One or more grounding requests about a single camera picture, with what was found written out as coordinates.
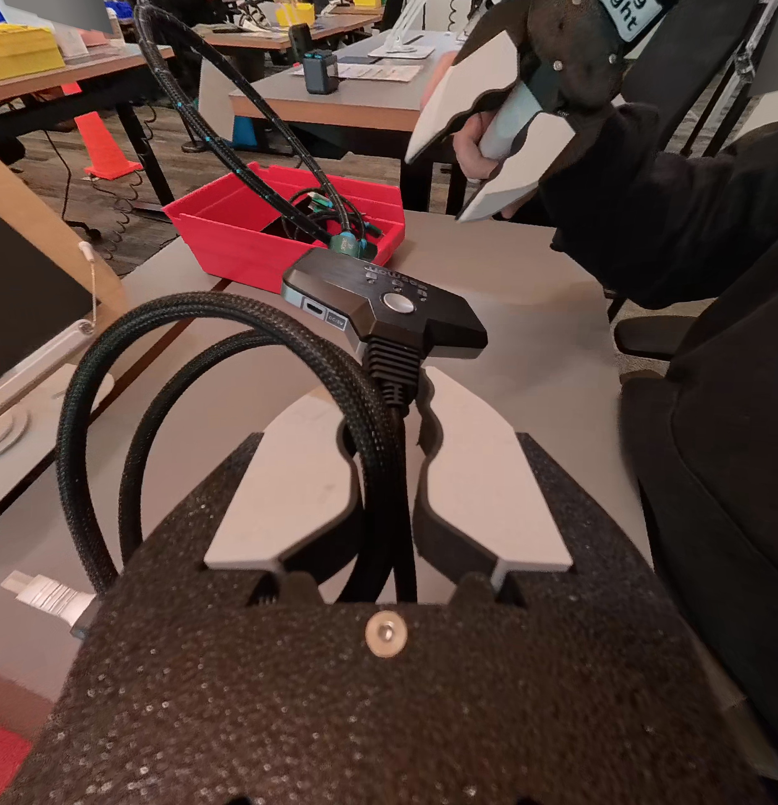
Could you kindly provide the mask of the red bin with cables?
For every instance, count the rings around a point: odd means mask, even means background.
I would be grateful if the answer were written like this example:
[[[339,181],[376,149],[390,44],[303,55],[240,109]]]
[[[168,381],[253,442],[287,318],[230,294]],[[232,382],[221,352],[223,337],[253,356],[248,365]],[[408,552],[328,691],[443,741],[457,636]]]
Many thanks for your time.
[[[329,176],[340,195],[390,238],[382,264],[401,245],[406,219],[401,190],[360,179]],[[327,249],[296,228],[233,174],[227,174],[164,207],[203,271],[263,291],[279,293],[283,274],[311,248]]]

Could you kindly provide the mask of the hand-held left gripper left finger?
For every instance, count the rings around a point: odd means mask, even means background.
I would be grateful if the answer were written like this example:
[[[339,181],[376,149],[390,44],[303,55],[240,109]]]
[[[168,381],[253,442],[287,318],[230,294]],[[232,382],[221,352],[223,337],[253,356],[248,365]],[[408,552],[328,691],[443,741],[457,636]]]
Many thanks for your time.
[[[334,576],[355,558],[364,510],[344,429],[326,390],[267,426],[204,555],[208,568]]]

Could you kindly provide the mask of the person's right forearm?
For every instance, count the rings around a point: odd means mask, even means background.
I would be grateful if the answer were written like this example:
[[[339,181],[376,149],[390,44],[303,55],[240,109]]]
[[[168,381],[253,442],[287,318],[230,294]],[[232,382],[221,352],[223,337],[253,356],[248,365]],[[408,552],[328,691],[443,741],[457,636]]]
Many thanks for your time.
[[[714,157],[658,151],[656,110],[614,110],[538,195],[554,247],[646,309],[718,297],[778,241],[778,122]]]

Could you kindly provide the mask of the black video switch box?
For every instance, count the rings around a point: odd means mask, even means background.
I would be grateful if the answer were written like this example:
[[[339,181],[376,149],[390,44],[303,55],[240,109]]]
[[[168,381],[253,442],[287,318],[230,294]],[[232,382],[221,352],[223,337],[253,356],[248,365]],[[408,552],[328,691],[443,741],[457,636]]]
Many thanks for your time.
[[[290,266],[281,297],[343,332],[359,353],[380,340],[423,359],[473,359],[488,344],[462,296],[331,250],[313,247]]]

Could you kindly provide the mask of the yellow storage bins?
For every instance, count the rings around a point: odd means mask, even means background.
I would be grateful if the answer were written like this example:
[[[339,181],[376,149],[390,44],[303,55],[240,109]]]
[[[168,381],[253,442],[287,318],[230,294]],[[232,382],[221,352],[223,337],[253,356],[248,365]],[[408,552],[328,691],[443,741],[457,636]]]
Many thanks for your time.
[[[64,67],[54,34],[48,28],[0,23],[0,81]]]

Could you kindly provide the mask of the black office chair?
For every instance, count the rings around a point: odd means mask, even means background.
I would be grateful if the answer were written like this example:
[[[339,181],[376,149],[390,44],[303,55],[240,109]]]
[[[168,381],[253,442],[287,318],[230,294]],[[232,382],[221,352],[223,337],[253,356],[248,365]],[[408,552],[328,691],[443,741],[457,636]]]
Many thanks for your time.
[[[658,569],[778,751],[778,241],[620,411]]]

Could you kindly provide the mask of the white stand base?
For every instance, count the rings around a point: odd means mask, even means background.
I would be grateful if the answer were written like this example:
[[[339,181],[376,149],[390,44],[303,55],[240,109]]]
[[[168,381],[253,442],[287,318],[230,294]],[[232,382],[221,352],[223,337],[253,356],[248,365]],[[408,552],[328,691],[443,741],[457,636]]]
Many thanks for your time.
[[[95,336],[96,326],[79,319],[0,377],[0,457],[52,448],[63,396],[75,371],[68,360]]]

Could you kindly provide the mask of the white paper sheet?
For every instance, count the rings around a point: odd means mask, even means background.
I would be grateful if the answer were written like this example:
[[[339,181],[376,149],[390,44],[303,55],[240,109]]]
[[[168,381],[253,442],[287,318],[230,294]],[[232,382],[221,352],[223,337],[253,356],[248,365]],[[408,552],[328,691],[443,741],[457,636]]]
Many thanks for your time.
[[[341,81],[363,80],[408,83],[416,75],[420,74],[423,69],[420,64],[400,65],[392,61],[373,62],[371,60],[361,60],[348,62],[338,60],[337,62]]]

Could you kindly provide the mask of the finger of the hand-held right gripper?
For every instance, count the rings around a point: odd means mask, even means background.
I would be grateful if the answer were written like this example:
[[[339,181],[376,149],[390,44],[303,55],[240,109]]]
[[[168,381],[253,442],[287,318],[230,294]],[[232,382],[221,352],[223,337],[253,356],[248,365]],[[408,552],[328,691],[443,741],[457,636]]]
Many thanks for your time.
[[[483,221],[524,202],[575,138],[575,129],[565,117],[537,112],[518,132],[522,139],[514,151],[512,124],[499,112],[486,130],[482,153],[499,152],[501,146],[510,150],[457,214],[458,221]]]
[[[404,163],[413,164],[431,147],[461,130],[481,102],[501,105],[520,76],[523,31],[502,30],[465,55],[459,52],[440,78],[411,133]]]

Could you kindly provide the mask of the red ridged bin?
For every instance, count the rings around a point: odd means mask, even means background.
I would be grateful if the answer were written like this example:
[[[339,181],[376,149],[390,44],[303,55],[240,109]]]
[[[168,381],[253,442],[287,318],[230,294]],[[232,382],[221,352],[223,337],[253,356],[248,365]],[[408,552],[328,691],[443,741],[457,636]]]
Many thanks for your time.
[[[0,795],[12,782],[31,746],[29,740],[0,726]]]

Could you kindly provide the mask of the grey-top table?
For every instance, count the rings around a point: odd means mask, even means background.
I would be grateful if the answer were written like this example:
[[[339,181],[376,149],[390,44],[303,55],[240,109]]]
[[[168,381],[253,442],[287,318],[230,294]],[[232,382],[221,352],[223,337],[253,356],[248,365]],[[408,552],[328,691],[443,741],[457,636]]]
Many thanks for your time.
[[[352,153],[399,160],[404,208],[427,212],[435,164],[454,165],[453,148],[444,142],[411,165],[403,159],[428,82],[443,58],[435,52],[407,83],[347,79],[329,95],[310,94],[291,70],[253,87],[313,156],[341,159]]]

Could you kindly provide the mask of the person's right hand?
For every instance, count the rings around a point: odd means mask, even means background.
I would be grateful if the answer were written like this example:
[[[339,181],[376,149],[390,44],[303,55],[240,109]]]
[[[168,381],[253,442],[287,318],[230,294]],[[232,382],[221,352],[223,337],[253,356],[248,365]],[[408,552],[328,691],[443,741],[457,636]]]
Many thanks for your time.
[[[496,115],[497,110],[473,114],[453,136],[456,160],[469,180],[485,181],[504,164],[503,161],[486,158],[480,149],[480,142]]]

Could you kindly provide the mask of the far wooden table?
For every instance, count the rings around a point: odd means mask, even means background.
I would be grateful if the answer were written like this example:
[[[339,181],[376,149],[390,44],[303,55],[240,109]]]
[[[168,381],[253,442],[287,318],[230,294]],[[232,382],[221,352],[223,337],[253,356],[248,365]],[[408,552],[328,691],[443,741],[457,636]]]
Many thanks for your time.
[[[368,14],[334,14],[318,18],[311,28],[312,40],[315,42],[341,37],[352,31],[370,28],[382,21],[384,9],[371,9]],[[215,32],[201,34],[208,44],[218,49],[244,48],[258,51],[285,52],[290,49],[291,41],[287,29],[278,30],[269,35],[264,32]]]

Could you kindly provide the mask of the orange traffic cone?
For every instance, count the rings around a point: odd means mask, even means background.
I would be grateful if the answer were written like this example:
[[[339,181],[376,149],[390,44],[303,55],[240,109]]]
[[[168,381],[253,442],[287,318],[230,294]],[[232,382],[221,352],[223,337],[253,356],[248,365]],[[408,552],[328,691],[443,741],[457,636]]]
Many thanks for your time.
[[[141,171],[139,162],[129,160],[97,112],[74,118],[91,164],[84,172],[95,179],[113,181]]]

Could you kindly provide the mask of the wooden panel support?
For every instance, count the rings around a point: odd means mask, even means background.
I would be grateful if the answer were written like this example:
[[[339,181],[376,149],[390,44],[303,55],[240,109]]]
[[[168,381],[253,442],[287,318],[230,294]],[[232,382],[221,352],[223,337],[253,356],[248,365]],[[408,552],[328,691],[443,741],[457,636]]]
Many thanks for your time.
[[[95,247],[38,197],[0,160],[0,217],[98,301],[100,329],[131,308],[122,282]]]

